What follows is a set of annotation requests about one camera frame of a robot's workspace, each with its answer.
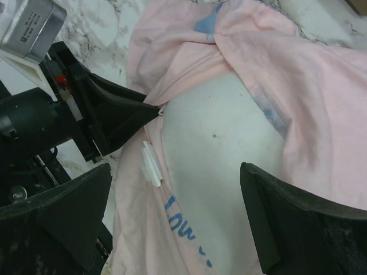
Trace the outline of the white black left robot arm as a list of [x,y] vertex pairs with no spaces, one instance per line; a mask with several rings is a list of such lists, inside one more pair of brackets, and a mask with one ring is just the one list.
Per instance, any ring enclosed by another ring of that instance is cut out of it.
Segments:
[[100,274],[112,251],[103,225],[112,176],[98,164],[71,179],[57,147],[86,161],[120,149],[158,116],[145,96],[91,73],[66,44],[40,65],[51,92],[1,87],[1,273]]

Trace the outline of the pink purple printed pillowcase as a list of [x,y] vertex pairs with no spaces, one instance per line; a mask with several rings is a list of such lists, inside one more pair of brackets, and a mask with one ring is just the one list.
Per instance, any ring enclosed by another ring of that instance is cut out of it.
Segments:
[[302,38],[260,1],[149,1],[126,82],[159,112],[119,159],[112,274],[220,274],[174,196],[161,134],[170,100],[229,72],[284,139],[278,179],[366,211],[365,51]]

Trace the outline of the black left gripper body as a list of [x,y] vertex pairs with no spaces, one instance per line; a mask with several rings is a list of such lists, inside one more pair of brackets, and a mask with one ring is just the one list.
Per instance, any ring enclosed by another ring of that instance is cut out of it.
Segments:
[[69,140],[73,140],[85,161],[97,163],[101,154],[88,132],[85,116],[75,99],[71,74],[67,65],[77,63],[64,42],[55,42],[40,63],[40,69],[50,86],[50,94],[56,97],[54,109],[57,125]]

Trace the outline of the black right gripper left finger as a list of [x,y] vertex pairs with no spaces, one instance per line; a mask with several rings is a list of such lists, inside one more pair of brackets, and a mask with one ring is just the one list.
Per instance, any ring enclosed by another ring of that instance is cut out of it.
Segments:
[[111,182],[101,164],[1,207],[1,274],[100,274],[112,250],[102,223]]

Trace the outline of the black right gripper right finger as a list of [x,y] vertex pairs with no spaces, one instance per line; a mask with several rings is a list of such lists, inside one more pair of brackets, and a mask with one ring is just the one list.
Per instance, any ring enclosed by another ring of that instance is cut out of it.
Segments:
[[240,185],[263,274],[366,274],[366,211],[321,198],[254,164]]

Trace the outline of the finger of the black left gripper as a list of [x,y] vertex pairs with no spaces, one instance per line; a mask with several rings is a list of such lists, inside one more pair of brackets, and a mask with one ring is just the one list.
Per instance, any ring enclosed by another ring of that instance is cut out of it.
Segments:
[[144,103],[146,98],[144,94],[120,86],[91,72],[87,72],[87,76],[91,89],[98,98],[120,106],[127,104],[142,108],[149,107]]
[[103,156],[120,149],[138,130],[158,116],[159,108],[144,103],[102,103],[94,108],[91,133]]

